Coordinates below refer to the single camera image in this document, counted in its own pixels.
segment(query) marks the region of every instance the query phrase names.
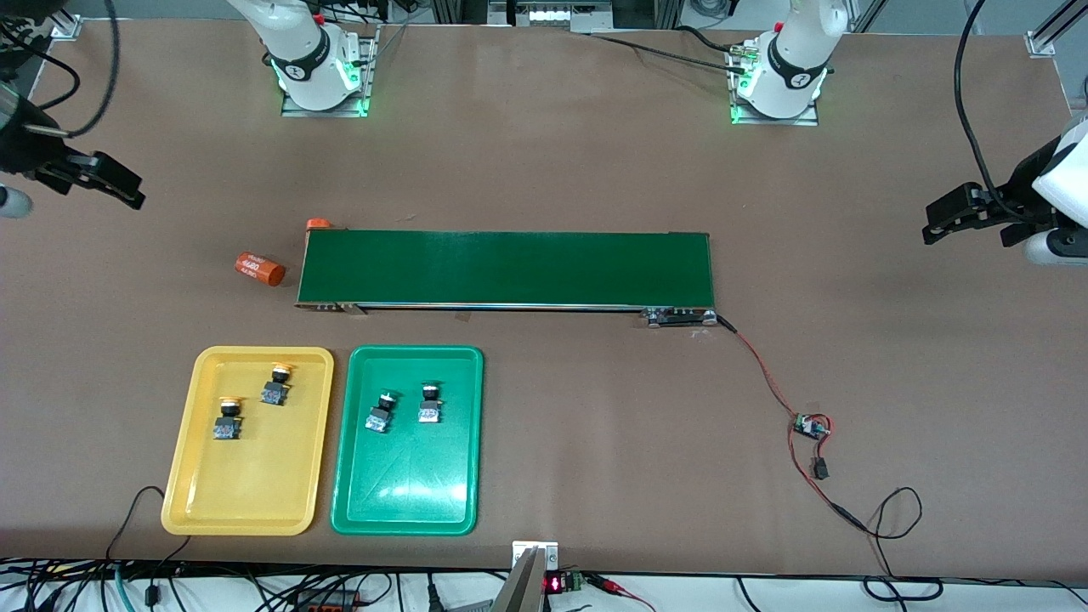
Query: brown table surface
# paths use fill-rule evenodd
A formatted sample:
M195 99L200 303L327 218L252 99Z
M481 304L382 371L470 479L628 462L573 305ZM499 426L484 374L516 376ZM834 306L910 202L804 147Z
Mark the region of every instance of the brown table surface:
M411 27L383 56L372 117L288 120L243 22L122 24L101 148L145 179L134 212L52 195L0 223L0 549L99 556L136 490L164 486L193 362L215 344L337 358L317 515L292 538L195 538L187 559L430 566L565 563L653 572L878 572L865 537L794 472L787 416L726 330L594 314L293 308L233 270L297 265L302 228L709 232L719 310L799 406L838 424L827 492L861 517L897 486L925 518L901 574L1088 578L1083 270L1038 268L997 231L924 246L925 206L978 173L955 118L955 39L848 36L818 128L733 126L720 73L552 29ZM728 35L713 35L726 41ZM690 35L643 44L707 60ZM98 103L108 28L57 54ZM970 41L967 106L996 179L1068 119L1051 62ZM67 87L50 68L35 98ZM486 355L475 530L357 538L329 509L344 368L359 344ZM178 542L146 501L116 554ZM897 504L902 526L912 513Z

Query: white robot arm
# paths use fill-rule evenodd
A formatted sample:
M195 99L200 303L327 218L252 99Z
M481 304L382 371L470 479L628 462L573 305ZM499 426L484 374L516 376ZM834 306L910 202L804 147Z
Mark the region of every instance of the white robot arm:
M1088 266L1088 112L1065 127L1050 163L1031 188L1075 225L1034 234L1024 243L1027 258L1042 266Z
M781 29L745 45L758 50L737 89L752 108L772 119L803 113L819 96L827 62L849 25L843 0L791 0Z
M1028 156L997 191L964 183L926 207L926 244L963 231L1005 225L1001 243L1024 243L1028 260L1088 266L1088 111Z
M280 86L306 110L329 110L359 90L359 36L318 25L302 0L226 0L269 50Z

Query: green conveyor belt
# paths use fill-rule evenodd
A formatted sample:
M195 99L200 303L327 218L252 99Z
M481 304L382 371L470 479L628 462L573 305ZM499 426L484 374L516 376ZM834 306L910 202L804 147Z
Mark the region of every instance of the green conveyor belt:
M709 236L314 230L308 235L298 303L713 309Z

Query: yellow tray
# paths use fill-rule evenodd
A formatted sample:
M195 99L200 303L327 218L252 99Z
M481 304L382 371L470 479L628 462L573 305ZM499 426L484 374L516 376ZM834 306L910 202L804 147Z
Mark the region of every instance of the yellow tray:
M263 404L272 366L294 367L283 406ZM313 521L333 356L324 348L212 346L197 357L162 504L183 536L294 536ZM215 440L221 396L242 402L237 440Z

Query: orange battery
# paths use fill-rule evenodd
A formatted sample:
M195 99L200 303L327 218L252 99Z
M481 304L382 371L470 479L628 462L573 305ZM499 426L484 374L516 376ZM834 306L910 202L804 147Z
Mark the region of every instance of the orange battery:
M248 250L238 256L238 260L234 262L234 269L269 286L275 286L283 282L283 276L287 271L275 261L260 255L254 255Z

